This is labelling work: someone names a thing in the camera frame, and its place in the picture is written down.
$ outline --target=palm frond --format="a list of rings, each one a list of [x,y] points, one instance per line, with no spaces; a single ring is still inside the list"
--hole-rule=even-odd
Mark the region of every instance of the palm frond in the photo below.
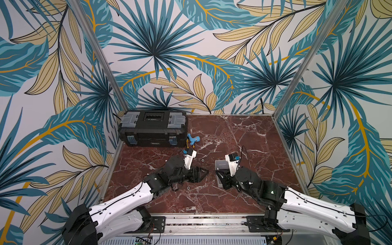
[[[83,71],[87,78],[75,73],[82,83],[78,81],[74,82],[79,83],[91,91],[73,92],[87,95],[87,97],[82,99],[78,104],[86,104],[87,106],[91,105],[92,110],[100,121],[103,122],[105,120],[106,129],[109,131],[109,125],[114,128],[113,121],[115,121],[115,117],[113,116],[113,113],[117,113],[119,110],[118,104],[113,98],[114,95],[112,87],[110,86],[109,81],[98,62],[94,64],[94,71],[89,69],[87,66],[85,67],[89,71],[89,73]]]
[[[382,61],[385,57],[392,54],[392,29],[389,26],[391,20],[387,21],[382,27],[376,28],[377,20],[365,33],[366,21],[365,17],[360,31],[356,31],[355,24],[353,24],[348,41],[344,41],[339,36],[338,54],[336,55],[334,47],[330,46],[330,58],[326,57],[325,54],[321,54],[327,68],[324,69],[322,65],[317,64],[320,72],[313,71],[316,76],[330,85],[315,106],[324,102],[319,112],[320,117],[330,104],[331,109],[327,112],[324,119],[326,120],[333,113],[333,126],[335,126],[338,112],[340,112],[343,125],[345,124],[344,111],[347,111],[350,119],[353,118],[349,103],[352,103],[361,116],[366,118],[365,112],[357,99],[386,105],[363,94],[362,91],[392,95],[392,92],[372,87],[374,85],[392,84],[391,79],[387,78],[392,75],[392,72],[375,72],[392,64],[391,60]]]
[[[291,154],[294,156],[295,160],[301,159],[301,151],[299,149],[296,137],[308,131],[308,129],[301,129],[305,124],[307,117],[304,114],[298,116],[298,109],[294,115],[294,109],[290,111],[287,115],[280,116],[278,119],[278,125],[283,133],[287,145],[290,148]]]
[[[176,70],[183,73],[185,71],[180,66],[191,68],[189,65],[182,61],[192,62],[193,60],[185,56],[178,55],[197,55],[194,52],[185,51],[194,45],[194,43],[188,43],[187,40],[196,36],[199,33],[188,35],[198,24],[190,24],[190,20],[187,20],[180,27],[175,29],[175,25],[179,21],[182,13],[172,18],[174,0],[171,0],[169,6],[166,8],[166,1],[154,1],[153,14],[150,10],[150,3],[145,0],[145,13],[143,13],[138,2],[135,1],[135,10],[132,10],[123,0],[120,0],[131,16],[132,20],[126,17],[118,9],[112,7],[120,17],[126,22],[128,27],[124,27],[118,23],[110,22],[110,24],[123,34],[113,33],[113,37],[116,37],[127,44],[122,43],[110,43],[109,45],[125,47],[132,49],[132,52],[116,52],[116,54],[127,55],[126,58],[121,60],[135,60],[141,58],[151,58],[154,60],[155,73],[158,77],[160,69],[163,70],[165,76],[170,80],[170,74],[168,68],[173,72],[174,77],[177,77]],[[158,3],[162,2],[160,16],[158,16]]]
[[[11,105],[12,97],[9,100],[7,107],[5,108],[3,117],[0,121],[0,139],[3,136],[4,125],[8,116],[9,108]],[[34,131],[27,136],[25,136],[21,141],[19,141],[14,147],[14,139],[16,133],[19,129],[20,121],[22,118],[22,111],[20,112],[18,121],[14,125],[11,132],[8,134],[7,138],[4,140],[3,145],[0,148],[0,207],[13,210],[22,214],[29,215],[29,213],[20,204],[12,200],[14,196],[43,196],[46,195],[45,192],[37,189],[14,189],[11,191],[5,191],[17,184],[25,182],[37,182],[46,183],[47,180],[41,176],[31,176],[31,174],[36,171],[43,169],[45,167],[54,165],[54,163],[42,164],[40,166],[30,168],[26,170],[28,166],[32,163],[38,161],[42,157],[51,153],[50,151],[38,154],[30,159],[26,158],[33,154],[36,150],[45,145],[44,142],[38,143],[20,154],[21,149],[26,145],[26,143],[31,140],[35,135],[39,133],[40,130]]]
[[[256,64],[252,63],[247,57],[245,59],[253,67],[243,67],[245,79],[241,83],[241,91],[245,93],[245,96],[240,99],[240,102],[249,98],[247,103],[250,103],[256,98],[259,101],[261,98],[263,101],[272,103],[275,96],[276,88],[282,89],[289,85],[291,79],[294,77],[295,71],[299,67],[296,65],[296,61],[290,62],[291,57],[289,56],[284,62],[282,62],[281,53],[279,50],[279,57],[275,61],[274,56],[271,53],[271,65],[269,64],[266,55],[261,50],[261,59],[254,53],[261,68],[257,67]]]

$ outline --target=yellow leaf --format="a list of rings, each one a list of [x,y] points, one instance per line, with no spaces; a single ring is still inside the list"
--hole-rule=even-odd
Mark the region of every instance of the yellow leaf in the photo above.
[[[311,197],[319,198],[320,192],[315,187],[309,188],[308,190]]]
[[[298,163],[298,171],[299,171],[300,178],[305,183],[306,180],[305,180],[305,174],[303,173],[302,164],[304,164],[304,162]]]
[[[294,38],[296,38],[297,36],[301,35],[304,31],[306,31],[306,29],[308,29],[311,25],[313,25],[313,23],[315,23],[318,20],[318,18],[320,17],[320,15],[323,13],[324,7],[325,7],[325,5],[317,8],[316,10],[312,11],[307,16],[305,16],[305,18],[303,18],[301,20],[301,22],[295,28],[294,33],[293,33],[293,35],[291,35],[291,38],[289,41],[291,41]]]
[[[53,4],[58,9],[58,11],[47,0],[40,0],[40,3],[44,7],[43,9],[40,6],[40,9],[45,15],[55,15],[58,14],[59,12],[61,13],[67,7],[67,2],[63,0],[50,0],[50,3]],[[39,12],[35,8],[32,8],[31,11],[33,13],[39,14]]]
[[[243,27],[236,30],[228,31],[221,34],[214,34],[214,36],[222,41],[231,42],[238,41],[258,34],[265,26],[250,26]]]
[[[103,161],[103,157],[101,156],[101,154],[99,154],[98,150],[96,148],[89,148],[89,155],[90,155],[90,159],[93,163],[95,163],[96,165],[104,165],[104,161]]]
[[[201,74],[195,77],[195,79],[193,80],[193,89],[195,90],[196,96],[200,100],[204,100],[205,88],[201,83]]]
[[[181,102],[203,104],[200,100],[197,100],[190,96],[173,96],[173,97]]]
[[[390,0],[371,0],[370,9],[376,18],[385,19],[392,17],[392,3]]]
[[[274,111],[275,107],[273,104],[268,104],[268,103],[264,103],[264,107],[267,108],[270,111]]]
[[[77,169],[87,169],[92,167],[84,155],[70,152],[65,146],[63,146],[63,156],[69,165]]]
[[[214,111],[214,114],[223,114],[223,110],[222,109],[220,109],[220,110],[216,110],[216,111]]]
[[[177,78],[175,79],[174,78],[174,74],[173,74],[173,72],[170,70],[169,71],[169,74],[170,74],[170,77],[171,77],[171,79],[173,79],[173,81],[176,81],[176,83],[178,84],[178,85],[180,85],[182,88],[184,88],[186,91],[188,91],[188,92],[190,92],[191,94],[193,94],[192,93],[192,91],[191,91],[191,88],[189,87],[189,84],[184,80],[184,79],[182,79],[181,77],[179,77],[179,76],[177,76]]]
[[[61,57],[61,63],[63,65],[65,74],[67,75],[68,79],[71,81],[71,83],[75,86],[77,91],[80,91],[80,84],[77,83],[79,82],[78,76],[76,76],[76,71],[67,56],[64,53],[64,50],[60,48],[60,57]]]
[[[116,0],[106,0],[106,2],[107,2],[107,4],[112,5],[116,9],[120,10],[120,7],[118,6],[118,3],[116,2]]]
[[[343,138],[339,138],[339,137],[335,137],[332,139],[329,139],[324,145],[323,147],[321,147],[320,152],[317,155],[317,165],[328,161],[328,159],[331,157],[332,153],[335,150],[335,147],[342,142],[344,139]]]
[[[164,88],[162,90],[165,92],[168,92],[168,93],[173,92],[173,94],[188,94],[187,91],[179,89],[179,88]]]
[[[228,59],[228,61],[230,61],[231,63],[234,64],[235,59],[236,59],[236,56],[234,56],[233,58]]]
[[[303,0],[286,0],[286,2],[292,1],[293,4],[299,4],[299,5],[304,5]],[[322,4],[325,3],[327,0],[306,0],[306,5],[317,5],[317,4]]]
[[[271,7],[270,6],[268,6],[268,7],[254,7],[254,6],[246,6],[246,5],[241,5],[241,4],[237,4],[237,6],[240,9],[246,9],[253,16],[259,16],[259,17],[265,16],[264,19],[262,19],[260,22],[269,22],[269,21],[277,20],[277,19],[281,18],[282,16],[288,15],[293,12],[292,9],[284,7],[283,13],[282,13],[282,15],[280,15],[281,7],[279,5],[274,5],[272,7],[272,14],[271,14]]]
[[[362,20],[363,14],[365,13],[368,0],[364,0],[361,7],[359,8],[357,15],[355,16],[355,27],[359,25]]]
[[[283,31],[287,28],[287,26],[290,24],[290,21],[293,19],[294,15],[290,15],[289,17],[285,18],[279,24],[276,25],[274,30],[271,33],[270,37],[270,43],[271,43],[271,50],[273,51],[276,46],[278,45],[279,39],[282,36]]]
[[[254,60],[256,56],[261,53],[261,50],[267,44],[267,38],[268,38],[269,31],[271,30],[271,27],[272,25],[264,29],[260,34],[260,36],[258,36],[256,40],[252,43],[252,46],[250,47],[250,56],[249,56],[250,61]]]
[[[321,184],[324,181],[330,179],[332,177],[332,170],[333,168],[330,167],[324,167],[324,166],[320,167],[314,174],[312,183]]]
[[[71,28],[71,32],[73,37],[75,38],[76,44],[78,45],[80,51],[82,51],[82,42],[80,40],[79,25],[76,21],[75,15],[70,10],[68,11],[68,20],[69,20],[69,27]]]
[[[97,188],[101,187],[106,182],[106,179],[107,179],[107,172],[103,174],[101,181],[99,181],[99,184],[97,185]]]
[[[310,141],[307,133],[305,133],[305,146],[306,146],[305,147],[306,148],[306,153],[308,153],[308,156],[310,158],[310,162],[314,166],[315,161],[316,161],[315,158],[314,158],[314,156],[315,156],[315,154],[314,154],[314,147],[313,147],[313,144]]]
[[[180,106],[182,106],[184,108],[188,108],[188,109],[199,109],[202,111],[209,111],[207,109],[207,107],[205,107],[204,105],[200,105],[200,104],[190,104],[190,105],[180,105]]]
[[[20,224],[20,228],[23,232],[26,232],[30,226],[34,223],[34,221],[38,218],[38,216],[42,213],[42,211],[46,208],[49,202],[54,198],[54,196],[60,191],[61,187],[53,188],[46,192],[47,196],[39,197],[27,210],[30,216],[25,215],[23,217],[22,223]]]
[[[61,72],[58,75],[58,84],[53,96],[54,111],[59,114],[65,109],[64,94],[63,94],[63,75]]]
[[[79,68],[79,70],[81,70],[82,65],[80,64],[78,57],[76,56],[75,52],[73,51],[71,43],[69,42],[69,39],[68,39],[68,35],[65,32],[65,29],[61,30],[60,37],[61,37],[61,41],[63,43],[65,53],[68,55],[70,60],[72,60],[72,62]]]
[[[207,98],[205,99],[205,102],[208,106],[208,108],[210,108],[210,110],[213,110],[215,105],[216,105],[216,94],[214,94],[214,92],[211,92],[209,95],[207,95]]]
[[[306,171],[308,172],[308,177],[311,180],[313,176],[313,164],[311,163],[309,157],[303,151],[302,146],[301,146],[301,154],[302,154],[303,161],[305,162]]]
[[[254,110],[251,112],[251,114],[256,114],[256,113],[258,113],[259,111],[261,111],[261,108],[262,108],[262,106],[261,106],[261,103],[260,103],[260,104],[257,105],[256,109],[254,109]]]
[[[236,55],[236,59],[234,60],[233,64],[235,65],[243,65],[245,62],[245,57],[246,56],[246,44],[242,47],[242,49],[238,52]]]
[[[244,44],[248,43],[248,40],[243,41],[240,44],[230,46],[224,49],[220,54],[218,54],[218,58],[227,60],[230,56],[232,56],[237,50],[239,50]]]
[[[173,81],[169,82],[166,78],[152,78],[150,79],[150,83],[177,88],[177,85]]]
[[[103,166],[99,166],[96,167],[93,174],[91,175],[91,178],[89,180],[89,184],[87,186],[86,192],[84,192],[84,195],[82,198],[84,198],[85,196],[87,196],[87,194],[89,193],[90,189],[93,187],[95,180],[98,178],[98,175],[100,175],[100,173],[102,172],[102,170],[104,169]]]
[[[308,112],[309,112],[310,118],[312,119],[314,130],[316,130],[317,125],[318,125],[318,119],[317,119],[318,112],[317,112],[317,109],[312,104],[308,104],[307,107],[308,107]]]
[[[327,113],[328,113],[328,109],[324,111],[320,119],[320,125],[317,132],[317,149],[320,147],[321,142],[323,141],[327,133],[327,120],[324,120]]]
[[[45,92],[52,85],[58,70],[58,51],[56,50],[42,66],[34,85],[25,94],[37,95]]]
[[[16,44],[30,42],[34,45],[39,45],[39,44],[43,44],[47,38],[49,43],[49,48],[51,48],[57,41],[58,28],[60,27],[60,23],[57,21],[51,21],[51,24],[53,25],[54,29],[53,27],[50,26],[48,22],[45,22],[42,24],[43,27],[41,26],[37,30],[27,35],[10,39],[10,41]]]
[[[69,196],[67,202],[71,201],[72,199],[74,199],[75,197],[77,197],[80,193],[80,190],[84,189],[84,187],[87,185],[87,183],[89,182],[89,178],[91,176],[91,174],[93,173],[94,169],[89,169],[87,170],[87,172],[85,172],[80,178],[79,180],[76,182],[76,185],[74,187],[74,189],[72,190],[71,195]]]
[[[309,118],[306,120],[306,128],[309,129],[307,133],[309,133],[310,138],[313,140],[314,143],[317,142],[316,140],[316,131],[314,130],[313,124],[310,122]]]
[[[79,97],[72,92],[73,88],[66,81],[64,81],[65,93],[67,94],[67,107],[76,106],[76,104],[80,101]]]
[[[62,171],[58,171],[55,172],[54,174],[51,174],[47,177],[45,177],[45,179],[49,182],[49,184],[43,184],[43,183],[36,183],[36,182],[31,182],[30,186],[34,187],[34,188],[49,188],[52,186],[55,186],[61,182],[63,182],[64,180],[67,180],[75,175],[80,174],[80,171],[78,172],[71,172],[71,171],[66,171],[66,170],[62,170]]]
[[[112,156],[112,154],[108,153],[106,155],[106,163],[110,166],[110,165],[112,165],[112,162],[113,162],[113,156]]]
[[[69,192],[71,191],[71,188],[73,186],[73,183],[75,182],[76,176],[70,179],[63,187],[61,187],[60,191],[57,193],[56,197],[53,199],[52,205],[49,208],[48,213],[52,214],[56,211],[56,209],[60,206],[61,204],[61,198],[65,199]]]

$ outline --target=black cable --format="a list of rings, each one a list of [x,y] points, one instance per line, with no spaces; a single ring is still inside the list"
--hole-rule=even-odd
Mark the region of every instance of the black cable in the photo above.
[[[102,212],[102,211],[105,211],[106,209],[108,209],[111,205],[115,204],[116,202],[118,202],[118,201],[120,201],[120,200],[123,200],[124,198],[127,198],[127,197],[130,197],[130,196],[135,195],[135,194],[136,194],[138,191],[140,191],[140,189],[142,188],[143,181],[144,181],[144,177],[143,177],[143,180],[142,180],[142,184],[140,185],[140,187],[139,187],[139,189],[138,189],[137,191],[135,191],[135,192],[132,193],[132,194],[129,194],[128,196],[124,196],[124,197],[122,197],[122,198],[120,198],[120,199],[118,199],[118,200],[116,200],[116,201],[110,203],[106,208],[104,208],[104,209],[102,209],[101,211],[98,211],[98,212],[95,212],[94,214],[92,214],[91,217],[92,217],[93,215],[97,214],[97,213],[100,213],[100,212]]]
[[[159,240],[161,239],[161,230],[158,227],[156,227],[156,228],[159,231],[159,238],[158,238],[158,241],[156,241],[156,243],[154,243],[154,245],[156,245],[159,242]]]
[[[376,229],[376,230],[369,231],[369,232],[374,232],[374,231],[380,230],[380,229],[384,228],[384,227],[387,225],[387,223],[388,223],[388,217],[387,217],[386,215],[383,215],[383,214],[372,214],[372,215],[355,215],[355,214],[347,214],[347,213],[345,213],[345,212],[342,212],[342,211],[339,211],[339,210],[336,210],[336,209],[333,209],[333,208],[330,208],[330,207],[324,207],[323,205],[320,205],[320,204],[317,204],[317,203],[313,203],[313,202],[311,202],[311,201],[309,201],[309,200],[305,200],[305,199],[303,199],[300,195],[298,195],[297,193],[295,193],[294,191],[291,191],[291,190],[285,190],[285,191],[289,191],[289,192],[294,193],[297,197],[301,198],[302,200],[304,200],[304,201],[306,201],[306,202],[308,202],[308,203],[311,203],[311,204],[313,204],[313,205],[316,205],[316,206],[319,206],[319,207],[322,207],[322,208],[325,208],[325,209],[330,209],[330,210],[336,211],[336,212],[341,213],[341,214],[344,214],[344,215],[350,215],[350,216],[355,216],[355,217],[363,217],[363,218],[366,218],[366,217],[376,217],[376,216],[384,216],[384,217],[387,219],[386,222],[385,222],[385,224],[384,224],[382,227],[380,227],[380,228],[378,228],[378,229]]]
[[[290,237],[289,241],[285,245],[287,245],[291,241],[291,239],[293,238],[293,234],[294,234],[294,230],[291,229],[291,237]]]

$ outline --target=teal leaf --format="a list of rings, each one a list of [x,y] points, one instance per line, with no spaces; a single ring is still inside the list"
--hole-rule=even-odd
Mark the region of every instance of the teal leaf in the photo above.
[[[0,37],[0,96],[13,95],[24,82],[36,76],[48,52],[47,41],[41,45],[12,44]]]
[[[283,96],[285,90],[280,91],[280,95],[276,96],[275,100],[273,101],[273,105],[276,106],[279,103],[279,100]],[[297,87],[294,89],[293,93],[291,94],[291,97],[283,107],[283,110],[281,112],[282,115],[286,115],[290,112],[291,109],[294,108],[295,105],[308,105],[313,101],[314,97],[314,92],[311,86],[306,85],[303,82],[299,82]]]
[[[4,228],[0,230],[0,234],[3,234]],[[10,225],[8,228],[7,235],[5,236],[5,239],[8,241],[8,244],[16,244],[16,245],[22,245],[23,243],[23,231],[21,228]]]
[[[101,48],[106,47],[112,38],[111,33],[113,30],[113,27],[109,24],[112,20],[109,4],[107,4],[106,0],[83,0],[80,1],[80,3],[90,20],[91,27],[93,28]],[[91,64],[95,64],[96,57],[93,55],[90,43],[86,42],[86,37],[84,37],[84,42],[87,57]]]
[[[36,139],[51,145],[76,139],[90,149],[97,148],[103,159],[106,159],[103,123],[94,111],[86,106],[68,107],[61,113],[51,116]]]
[[[139,103],[139,89],[150,82],[150,73],[130,71],[116,76],[116,81],[128,104],[128,108],[136,108]]]
[[[319,20],[317,21],[317,25],[304,38],[295,43],[289,51],[289,56],[293,58],[301,57],[303,58],[310,46],[312,45],[314,39],[316,38],[318,31],[320,31],[321,26],[325,23],[327,16],[330,14],[333,5],[338,0],[328,0],[325,4],[325,8],[323,13],[321,14]],[[341,36],[350,26],[350,24],[355,19],[359,8],[361,7],[363,0],[352,0],[347,3],[345,10],[340,14],[338,20],[335,22],[331,33],[324,40],[321,45],[318,53],[322,53],[329,48],[330,45],[334,44],[339,36]]]
[[[47,196],[47,194],[38,189],[16,189],[0,193],[0,197],[5,196]]]
[[[280,100],[282,99],[283,95],[286,92],[287,87],[284,87],[281,91],[279,91],[279,93],[277,93],[277,95],[275,96],[274,100],[272,101],[272,105],[276,108],[280,102]]]
[[[379,133],[365,118],[350,121],[348,129],[348,154],[332,171],[329,181],[315,185],[316,189],[334,202],[350,205],[359,203],[367,214],[385,214],[392,210],[390,199],[392,172],[389,158],[383,148]],[[385,217],[367,217],[373,229],[381,227]],[[374,232],[379,239],[390,238],[391,225]]]
[[[25,215],[30,215],[26,209],[24,209],[20,204],[14,202],[13,200],[7,199],[7,198],[2,198],[0,197],[0,207],[25,214]]]
[[[257,24],[264,18],[237,8],[233,0],[176,0],[178,6],[192,22],[207,30],[235,30]]]
[[[197,68],[212,78],[214,94],[217,98],[216,105],[210,108],[211,110],[222,109],[241,93],[239,85],[244,80],[244,75],[240,70],[241,65],[234,65],[228,60],[219,59],[213,55],[199,55],[193,59]]]

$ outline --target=small gray container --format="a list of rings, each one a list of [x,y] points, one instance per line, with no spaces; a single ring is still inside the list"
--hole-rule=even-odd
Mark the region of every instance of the small gray container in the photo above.
[[[216,160],[215,161],[215,170],[216,170],[216,168],[219,168],[220,170],[229,169],[229,163],[226,160]],[[218,183],[218,187],[223,188],[222,182],[218,178],[218,175],[216,175],[216,181]]]

